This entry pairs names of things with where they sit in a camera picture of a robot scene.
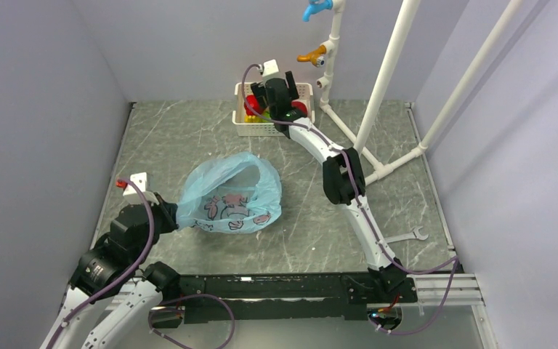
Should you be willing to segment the yellow fake banana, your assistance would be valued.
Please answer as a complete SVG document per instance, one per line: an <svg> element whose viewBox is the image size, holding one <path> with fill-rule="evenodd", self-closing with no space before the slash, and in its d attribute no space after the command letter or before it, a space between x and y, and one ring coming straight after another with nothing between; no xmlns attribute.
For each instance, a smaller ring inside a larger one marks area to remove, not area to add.
<svg viewBox="0 0 558 349"><path fill-rule="evenodd" d="M262 120L259 116L256 115L245 115L244 122L256 124L256 123L262 123Z"/></svg>

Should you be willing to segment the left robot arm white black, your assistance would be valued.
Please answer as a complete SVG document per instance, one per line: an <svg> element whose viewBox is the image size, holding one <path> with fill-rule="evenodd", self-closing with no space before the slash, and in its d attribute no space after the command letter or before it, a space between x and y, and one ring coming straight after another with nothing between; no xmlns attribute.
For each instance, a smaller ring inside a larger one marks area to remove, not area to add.
<svg viewBox="0 0 558 349"><path fill-rule="evenodd" d="M57 319L42 348L100 348L122 338L133 317L157 304L170 305L179 296L180 275L154 262L129 293L116 316L101 324L100 316L147 259L160 235L177 229L177 205L164 201L129 204L112 220L95 246L85 252L68 282Z"/></svg>

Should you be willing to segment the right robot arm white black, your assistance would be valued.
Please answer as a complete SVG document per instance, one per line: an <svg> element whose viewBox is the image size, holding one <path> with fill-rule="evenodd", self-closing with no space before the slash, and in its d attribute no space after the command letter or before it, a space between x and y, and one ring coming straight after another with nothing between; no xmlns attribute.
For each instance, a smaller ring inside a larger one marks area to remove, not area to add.
<svg viewBox="0 0 558 349"><path fill-rule="evenodd" d="M359 153L333 142L294 106L299 94L290 71L261 76L260 82L251 85L253 96L266 108L267 120L275 129L302 146L322 166L324 194L343 211L355 232L372 280L373 296L381 302L406 300L410 291L408 274L373 218Z"/></svg>

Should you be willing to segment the aluminium rail frame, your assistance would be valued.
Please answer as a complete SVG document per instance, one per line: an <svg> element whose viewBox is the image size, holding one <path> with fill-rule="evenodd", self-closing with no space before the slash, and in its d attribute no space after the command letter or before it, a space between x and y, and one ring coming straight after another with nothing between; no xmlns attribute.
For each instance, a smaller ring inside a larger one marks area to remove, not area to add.
<svg viewBox="0 0 558 349"><path fill-rule="evenodd" d="M413 304L403 303L402 305L388 305L372 309L368 314L368 319L365 321L370 321L379 332L398 333L400 331L402 311L407 307L417 307L419 310L430 307L435 316L440 315L442 308L445 306L467 306L473 308L476 313L481 313L482 311L484 300L477 280L473 275L465 273L434 273L425 276L409 275L408 277L412 278L415 282L418 301ZM141 280L142 277L135 277L123 285L119 294L114 297L111 304L100 316L99 324L108 316L116 316L119 308L128 301L129 293L134 291L135 286ZM133 324L126 329L123 337L110 341L105 348L116 346L140 320L148 322L151 332L158 334L162 327L155 324L154 319L161 314L177 313L175 309L160 308L159 304L134 315ZM181 324L183 324L182 321L177 321L175 327Z"/></svg>

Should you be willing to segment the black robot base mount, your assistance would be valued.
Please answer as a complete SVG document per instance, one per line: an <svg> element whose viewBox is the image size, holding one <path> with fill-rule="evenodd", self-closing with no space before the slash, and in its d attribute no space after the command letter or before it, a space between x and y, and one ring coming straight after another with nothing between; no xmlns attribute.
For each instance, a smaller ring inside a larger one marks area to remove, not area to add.
<svg viewBox="0 0 558 349"><path fill-rule="evenodd" d="M160 308L162 328L210 321L342 318L365 321L374 308L418 301L412 278L383 282L368 272L183 275Z"/></svg>

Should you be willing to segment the light blue plastic bag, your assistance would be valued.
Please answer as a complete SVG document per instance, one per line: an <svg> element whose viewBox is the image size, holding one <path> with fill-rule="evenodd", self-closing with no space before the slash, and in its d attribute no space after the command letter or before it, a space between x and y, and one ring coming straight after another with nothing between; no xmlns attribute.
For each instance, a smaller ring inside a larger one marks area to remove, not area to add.
<svg viewBox="0 0 558 349"><path fill-rule="evenodd" d="M282 215L282 184L266 159L244 151L205 161L187 177L177 203L180 229L249 234Z"/></svg>

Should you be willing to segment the silver wrench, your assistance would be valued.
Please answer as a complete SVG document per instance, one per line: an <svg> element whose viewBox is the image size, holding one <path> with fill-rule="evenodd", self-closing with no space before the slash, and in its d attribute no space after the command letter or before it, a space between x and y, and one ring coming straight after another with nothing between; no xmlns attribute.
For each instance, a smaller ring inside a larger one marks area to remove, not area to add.
<svg viewBox="0 0 558 349"><path fill-rule="evenodd" d="M422 232L423 227L418 226L413 228L409 233L404 233L397 236L390 236L386 238L386 242L388 244L396 243L399 241L407 241L407 240L418 240L418 241L425 241L429 238L428 233Z"/></svg>

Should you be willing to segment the orange faucet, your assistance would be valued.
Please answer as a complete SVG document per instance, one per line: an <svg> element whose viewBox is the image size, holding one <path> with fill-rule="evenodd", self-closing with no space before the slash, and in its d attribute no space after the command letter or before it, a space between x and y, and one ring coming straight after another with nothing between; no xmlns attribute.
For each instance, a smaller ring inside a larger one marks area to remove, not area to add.
<svg viewBox="0 0 558 349"><path fill-rule="evenodd" d="M326 63L326 54L326 46L320 45L317 49L307 53L306 55L299 55L296 58L296 61L298 63L311 63L316 68L320 68Z"/></svg>

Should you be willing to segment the white plastic basket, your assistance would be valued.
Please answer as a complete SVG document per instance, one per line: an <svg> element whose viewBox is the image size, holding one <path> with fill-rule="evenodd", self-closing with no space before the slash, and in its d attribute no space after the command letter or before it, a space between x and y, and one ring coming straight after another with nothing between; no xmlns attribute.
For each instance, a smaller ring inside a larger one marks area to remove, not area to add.
<svg viewBox="0 0 558 349"><path fill-rule="evenodd" d="M248 123L245 122L246 110L244 108L244 97L241 91L241 82L235 85L235 98L236 107L232 112L232 123L235 125L236 132L238 136L241 137L277 137L281 136L281 133L275 129L271 123ZM299 93L299 99L297 102L301 102L307 108L308 118L311 122L315 122L315 106L313 104L313 87L309 83L297 83L297 91Z"/></svg>

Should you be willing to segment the red fake tomato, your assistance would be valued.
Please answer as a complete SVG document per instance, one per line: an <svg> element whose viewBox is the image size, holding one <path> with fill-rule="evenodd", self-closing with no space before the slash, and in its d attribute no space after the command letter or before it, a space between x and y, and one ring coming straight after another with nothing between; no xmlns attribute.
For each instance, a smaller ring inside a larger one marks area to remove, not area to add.
<svg viewBox="0 0 558 349"><path fill-rule="evenodd" d="M308 109L304 103L298 100L294 100L291 102L291 106L296 108L297 110L300 110L305 116L308 116Z"/></svg>

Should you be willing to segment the red fake bell pepper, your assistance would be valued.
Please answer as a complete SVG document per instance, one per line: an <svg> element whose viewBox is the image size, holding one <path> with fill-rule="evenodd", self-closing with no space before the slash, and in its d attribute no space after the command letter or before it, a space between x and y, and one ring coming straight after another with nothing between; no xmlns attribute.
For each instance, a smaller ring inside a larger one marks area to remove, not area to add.
<svg viewBox="0 0 558 349"><path fill-rule="evenodd" d="M264 112L264 108L259 104L254 95L246 95L243 107L246 115L250 117L259 116Z"/></svg>

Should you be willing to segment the blue faucet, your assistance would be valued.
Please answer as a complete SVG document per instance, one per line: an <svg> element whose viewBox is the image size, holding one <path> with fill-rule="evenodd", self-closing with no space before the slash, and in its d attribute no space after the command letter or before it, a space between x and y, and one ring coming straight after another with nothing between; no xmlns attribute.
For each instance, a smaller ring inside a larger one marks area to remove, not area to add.
<svg viewBox="0 0 558 349"><path fill-rule="evenodd" d="M302 20L304 22L309 22L313 15L324 10L330 10L333 8L332 0L309 0L306 9L303 12Z"/></svg>

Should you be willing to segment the white PVC pipe frame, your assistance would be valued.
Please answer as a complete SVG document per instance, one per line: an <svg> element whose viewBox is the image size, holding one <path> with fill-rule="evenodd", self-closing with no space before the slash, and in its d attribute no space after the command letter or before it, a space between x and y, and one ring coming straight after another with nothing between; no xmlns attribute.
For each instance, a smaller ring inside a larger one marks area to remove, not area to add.
<svg viewBox="0 0 558 349"><path fill-rule="evenodd" d="M345 1L333 2L333 22L331 32L329 33L328 40L324 43L328 48L332 47L333 51L328 54L325 73L320 78L321 82L318 84L323 91L322 97L320 98L320 107L322 111L326 113L326 115L328 115L340 128L340 130L343 131L343 133L354 143L357 151L363 154L365 159L373 166L373 172L365 178L365 183L368 185L388 176L399 167L407 164L409 161L424 155L426 150L433 143L434 138L436 138L440 132L442 125L447 121L447 119L449 119L450 113L457 109L460 98L467 93L467 89L469 87L475 84L477 74L483 69L485 60L489 58L494 46L498 43L502 34L509 26L510 21L523 5L522 1L507 2L506 8L501 13L501 16L497 20L496 24L493 26L482 46L479 48L476 55L468 65L463 76L459 79L456 87L451 92L448 100L442 107L442 110L438 113L433 125L426 133L424 139L407 154L399 157L391 163L383 164L365 147L365 143L371 133L371 127L376 120L381 102L385 97L392 75L395 72L398 59L405 45L420 3L420 1L402 2L384 58L376 77L376 81L373 85L368 106L365 109L363 122L360 126L359 132L354 134L342 121L341 117L336 114L336 112L328 104L328 96L333 82L333 64L338 52L338 45L340 41L339 31L341 27L342 14L346 6Z"/></svg>

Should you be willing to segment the green fake watermelon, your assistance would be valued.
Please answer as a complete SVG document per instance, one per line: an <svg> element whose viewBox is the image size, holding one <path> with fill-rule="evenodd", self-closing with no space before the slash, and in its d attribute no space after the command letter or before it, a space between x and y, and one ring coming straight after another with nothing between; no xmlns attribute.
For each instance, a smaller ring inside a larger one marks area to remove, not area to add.
<svg viewBox="0 0 558 349"><path fill-rule="evenodd" d="M260 119L262 120L262 122L270 122L271 117L270 114L267 111L265 111L260 117Z"/></svg>

